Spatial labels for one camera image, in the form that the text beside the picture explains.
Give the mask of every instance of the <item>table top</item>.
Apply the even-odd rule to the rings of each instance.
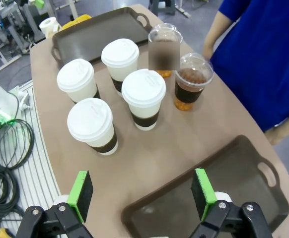
[[[155,26],[161,21],[142,5],[132,8],[144,13]],[[258,152],[278,171],[281,188],[289,202],[289,175],[264,134],[246,109],[215,75],[192,112],[181,112],[173,103],[174,76],[166,79],[157,126],[138,130],[128,106],[118,96],[103,63],[94,64],[101,98],[108,103],[117,130],[119,148],[111,156],[94,152],[73,139],[67,116],[73,102],[58,89],[58,67],[47,39],[31,49],[35,101],[46,149],[62,194],[69,194],[78,171],[89,170],[94,194],[86,227],[95,238],[129,237],[120,216],[129,204],[159,189],[225,146],[236,136],[246,135]],[[192,52],[185,43],[181,55]],[[140,47],[139,68],[148,67],[148,46]],[[289,237],[289,215],[274,232]]]

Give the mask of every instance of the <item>bolt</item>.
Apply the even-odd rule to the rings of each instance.
[[[66,209],[65,206],[60,206],[60,207],[59,207],[59,210],[60,210],[61,212],[64,212],[65,209]]]
[[[246,209],[247,209],[248,211],[252,211],[252,210],[254,210],[254,207],[253,207],[252,205],[248,204],[247,207],[246,207]]]
[[[224,202],[220,202],[218,206],[219,208],[224,209],[226,207],[226,204]]]
[[[32,214],[33,215],[37,215],[39,213],[39,210],[37,210],[37,209],[34,209],[33,211],[32,211]]]

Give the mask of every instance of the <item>white tape roll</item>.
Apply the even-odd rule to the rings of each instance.
[[[45,35],[45,38],[48,38],[54,33],[59,32],[61,26],[55,17],[49,17],[40,23],[40,29]]]

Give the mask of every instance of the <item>white paper cup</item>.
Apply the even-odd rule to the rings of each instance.
[[[87,98],[71,109],[67,118],[70,134],[102,155],[111,155],[118,148],[113,114],[103,100]]]
[[[118,39],[109,43],[101,53],[117,93],[121,95],[124,79],[138,69],[138,46],[129,39]]]
[[[165,91],[163,77],[152,70],[140,69],[125,78],[122,95],[137,128],[151,130],[155,127]]]
[[[100,98],[94,68],[84,59],[74,59],[65,64],[57,75],[57,84],[75,103],[85,98]]]

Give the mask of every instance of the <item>white cup lid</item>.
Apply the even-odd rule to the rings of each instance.
[[[140,69],[129,74],[122,86],[125,101],[135,107],[147,108],[164,98],[166,91],[163,77],[153,70]]]
[[[86,98],[73,106],[67,118],[70,134],[79,141],[92,142],[110,127],[113,114],[106,102]]]
[[[125,67],[139,56],[138,46],[129,39],[115,40],[103,49],[101,61],[108,67]]]
[[[84,87],[94,76],[94,68],[84,59],[74,59],[65,64],[57,75],[59,88],[67,93]]]

